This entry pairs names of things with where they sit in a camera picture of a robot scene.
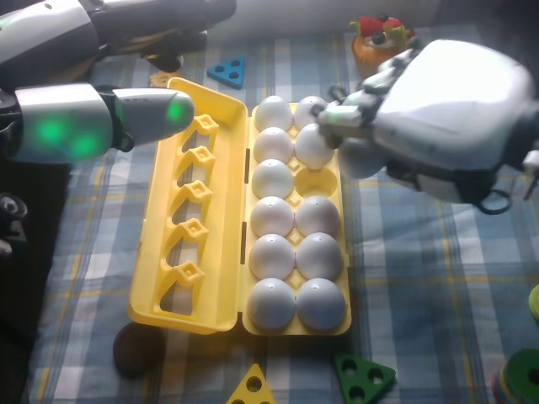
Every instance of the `toy egg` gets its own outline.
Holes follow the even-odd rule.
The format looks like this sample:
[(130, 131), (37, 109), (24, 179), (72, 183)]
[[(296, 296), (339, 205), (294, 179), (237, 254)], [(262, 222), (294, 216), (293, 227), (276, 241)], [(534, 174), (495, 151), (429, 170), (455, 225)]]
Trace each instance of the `toy egg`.
[(284, 279), (294, 270), (295, 262), (294, 248), (278, 234), (259, 238), (249, 254), (249, 269), (258, 279)]
[(386, 165), (387, 158), (370, 139), (346, 139), (337, 151), (339, 167), (352, 178), (369, 178)]
[(334, 279), (344, 265), (337, 241), (326, 233), (305, 237), (296, 252), (297, 270), (307, 279)]
[(300, 130), (294, 150), (297, 159), (311, 170), (319, 170), (334, 156), (334, 151), (326, 147), (318, 133), (317, 124), (309, 124)]
[(336, 284), (327, 279), (308, 280), (297, 293), (297, 315), (306, 326), (327, 331), (344, 320), (346, 302)]
[(325, 196), (310, 196), (297, 208), (296, 227), (303, 236), (319, 232), (335, 236), (340, 228), (339, 211)]
[(294, 144), (290, 135), (280, 128), (268, 128), (262, 130), (253, 147), (254, 159), (263, 162), (275, 159), (288, 163), (294, 154)]
[(265, 234), (286, 236), (294, 226), (294, 214), (281, 198), (268, 196), (259, 200), (251, 210), (251, 229), (257, 237)]
[(267, 278), (259, 281), (247, 300), (247, 313), (251, 321), (264, 330), (279, 330), (294, 316), (296, 300), (285, 282)]
[(297, 103), (296, 112), (294, 112), (294, 125), (298, 130), (303, 129), (309, 124), (316, 123), (314, 116), (311, 114), (311, 108), (314, 104), (318, 104), (323, 107), (328, 105), (327, 102), (316, 95), (305, 97), (299, 103)]
[(283, 162), (269, 159), (254, 169), (251, 185), (254, 194), (259, 198), (278, 196), (284, 199), (294, 189), (294, 178)]
[(264, 99), (254, 115), (254, 125), (260, 131), (271, 127), (289, 130), (293, 120), (290, 105), (277, 95)]

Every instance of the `egg carton tray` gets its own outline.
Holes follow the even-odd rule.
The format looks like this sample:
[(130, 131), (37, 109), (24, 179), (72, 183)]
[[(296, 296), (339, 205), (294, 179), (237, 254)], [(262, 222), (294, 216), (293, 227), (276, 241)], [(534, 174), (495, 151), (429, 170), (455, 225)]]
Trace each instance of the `egg carton tray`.
[[(248, 268), (251, 247), (257, 240), (250, 227), (250, 212), (259, 198), (250, 180), (258, 163), (251, 149), (259, 131), (247, 107), (235, 98), (217, 93), (182, 78), (172, 78), (168, 87), (183, 91), (195, 102), (195, 120), (185, 131), (157, 145), (150, 192), (144, 214), (133, 274), (128, 312), (130, 318), (156, 327), (210, 334), (232, 329), (238, 313), (244, 327), (263, 335), (337, 335), (351, 323), (348, 283), (349, 257), (345, 251), (342, 194), (336, 157), (321, 170), (311, 171), (293, 157), (288, 162), (295, 188), (286, 202), (296, 212), (308, 196), (327, 196), (337, 207), (341, 221), (335, 239), (344, 256), (344, 267), (333, 282), (341, 290), (346, 312), (340, 326), (314, 331), (297, 314), (283, 329), (268, 332), (254, 325), (247, 316), (250, 290), (259, 281)], [(297, 130), (288, 130), (293, 141)], [(207, 136), (208, 146), (188, 148), (189, 139)], [(190, 167), (205, 175), (180, 185), (179, 178)], [(198, 205), (200, 217), (185, 221), (174, 212), (189, 201)], [(294, 228), (286, 239), (294, 250), (303, 239)], [(168, 260), (182, 242), (196, 246), (194, 259), (178, 264)], [(284, 281), (294, 295), (307, 281), (297, 269)], [(163, 297), (174, 288), (189, 291), (188, 312), (168, 310)]]

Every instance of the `blue and white checkered cloth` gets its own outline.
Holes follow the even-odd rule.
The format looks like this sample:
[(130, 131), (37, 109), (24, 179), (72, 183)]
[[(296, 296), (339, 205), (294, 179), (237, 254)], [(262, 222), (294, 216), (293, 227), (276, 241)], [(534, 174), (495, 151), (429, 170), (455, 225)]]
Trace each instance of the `blue and white checkered cloth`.
[[(418, 29), (426, 40), (479, 41), (473, 26)], [(360, 80), (352, 35), (277, 40), (186, 57), (182, 76), (244, 101), (325, 96)], [(205, 69), (247, 57), (242, 90)], [(109, 59), (93, 83), (146, 86), (152, 68)], [(342, 403), (332, 354), (349, 352), (397, 370), (383, 403), (494, 402), (489, 383), (520, 348), (539, 347), (527, 308), (539, 284), (539, 200), (490, 217), (390, 182), (383, 173), (343, 179), (353, 324), (336, 338), (262, 338), (168, 332), (163, 366), (141, 380), (115, 371), (112, 344), (129, 322), (127, 301), (155, 146), (110, 151), (72, 172), (29, 378), (31, 403), (224, 404), (252, 363), (279, 404)]]

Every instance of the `fruit tart toy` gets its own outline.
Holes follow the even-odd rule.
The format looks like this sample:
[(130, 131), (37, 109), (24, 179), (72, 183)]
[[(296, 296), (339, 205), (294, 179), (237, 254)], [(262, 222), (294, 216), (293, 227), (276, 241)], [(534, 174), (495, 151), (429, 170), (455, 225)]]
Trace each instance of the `fruit tart toy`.
[(375, 18), (361, 17), (350, 25), (357, 30), (357, 36), (352, 41), (352, 52), (362, 78), (372, 76), (384, 61), (405, 51), (415, 36), (411, 29), (387, 14)]

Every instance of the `blue triangle toy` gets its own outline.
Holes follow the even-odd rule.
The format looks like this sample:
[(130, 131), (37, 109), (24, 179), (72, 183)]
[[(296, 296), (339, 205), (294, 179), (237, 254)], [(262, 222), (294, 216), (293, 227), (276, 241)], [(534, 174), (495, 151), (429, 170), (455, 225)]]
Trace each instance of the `blue triangle toy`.
[(244, 70), (245, 56), (241, 55), (230, 61), (225, 61), (224, 63), (219, 63), (216, 66), (210, 67), (205, 73), (208, 77), (239, 90), (243, 86)]

